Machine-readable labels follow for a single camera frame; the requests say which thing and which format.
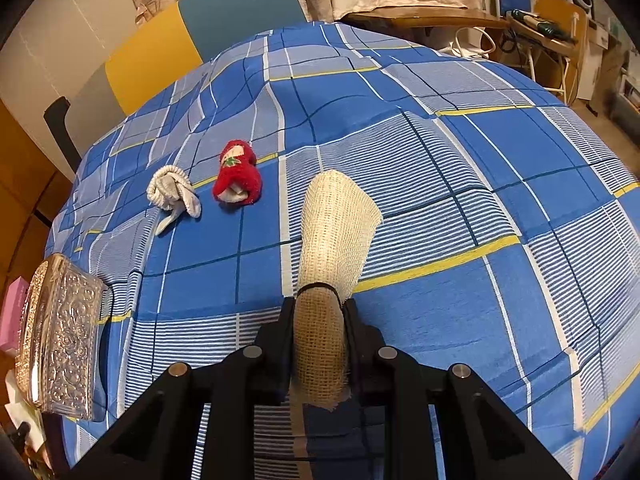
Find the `pink box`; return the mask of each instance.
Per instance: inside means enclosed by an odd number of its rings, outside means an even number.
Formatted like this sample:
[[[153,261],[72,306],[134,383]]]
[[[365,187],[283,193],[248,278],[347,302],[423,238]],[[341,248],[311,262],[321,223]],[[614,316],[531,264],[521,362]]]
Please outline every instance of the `pink box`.
[[[15,280],[6,289],[0,311],[0,350],[14,357],[20,346],[20,318],[28,288],[29,282],[24,278]]]

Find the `wooden cabinet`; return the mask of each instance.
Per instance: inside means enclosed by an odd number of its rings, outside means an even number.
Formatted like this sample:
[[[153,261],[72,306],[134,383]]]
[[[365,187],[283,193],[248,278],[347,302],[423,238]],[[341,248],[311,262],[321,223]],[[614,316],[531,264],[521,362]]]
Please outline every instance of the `wooden cabinet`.
[[[71,182],[38,149],[0,101],[0,298],[19,276],[30,281],[42,261],[51,221],[66,202]],[[0,352],[0,424],[4,376],[14,360]]]

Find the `blue plaid bed sheet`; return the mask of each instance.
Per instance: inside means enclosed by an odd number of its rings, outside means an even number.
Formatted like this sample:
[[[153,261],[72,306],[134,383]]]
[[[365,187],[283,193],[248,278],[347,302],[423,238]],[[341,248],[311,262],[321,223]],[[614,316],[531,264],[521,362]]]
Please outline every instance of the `blue plaid bed sheet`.
[[[263,180],[233,213],[211,195],[231,139]],[[145,189],[165,164],[187,172],[202,216],[154,237],[165,213]],[[638,182],[523,75],[318,22],[228,49],[84,156],[47,254],[100,276],[114,305],[107,416],[65,419],[70,464],[169,364],[218,362],[276,319],[296,290],[306,186],[329,168],[384,217],[354,295],[364,321],[421,363],[469,363],[591,479],[640,415]],[[353,400],[330,413],[289,399],[255,423],[257,479],[380,477],[381,413]]]

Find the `black bracket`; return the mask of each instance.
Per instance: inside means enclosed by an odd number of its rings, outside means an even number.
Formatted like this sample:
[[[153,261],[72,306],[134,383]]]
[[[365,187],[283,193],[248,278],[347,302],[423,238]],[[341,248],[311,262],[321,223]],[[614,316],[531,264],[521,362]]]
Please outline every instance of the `black bracket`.
[[[198,427],[210,402],[202,480],[254,480],[254,406],[289,390],[295,300],[254,344],[222,362],[174,363],[123,413],[65,480],[188,480]],[[569,480],[520,419],[467,365],[440,370],[385,345],[343,306],[350,386],[363,406],[385,406],[385,480],[437,480],[429,405],[436,411],[447,479]]]

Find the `black elastic band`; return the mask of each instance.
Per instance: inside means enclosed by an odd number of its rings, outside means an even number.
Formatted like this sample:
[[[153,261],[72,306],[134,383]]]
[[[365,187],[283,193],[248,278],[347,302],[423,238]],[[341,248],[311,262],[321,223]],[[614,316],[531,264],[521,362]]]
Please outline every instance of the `black elastic band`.
[[[335,294],[335,297],[338,299],[338,304],[342,305],[342,302],[340,301],[340,296],[338,296],[338,291],[335,290],[331,285],[329,285],[328,283],[323,283],[323,282],[313,282],[313,283],[307,283],[304,286],[301,286],[298,289],[298,296],[300,294],[302,294],[305,290],[309,289],[309,288],[316,288],[316,287],[320,287],[320,288],[327,288],[329,289],[332,293]]]

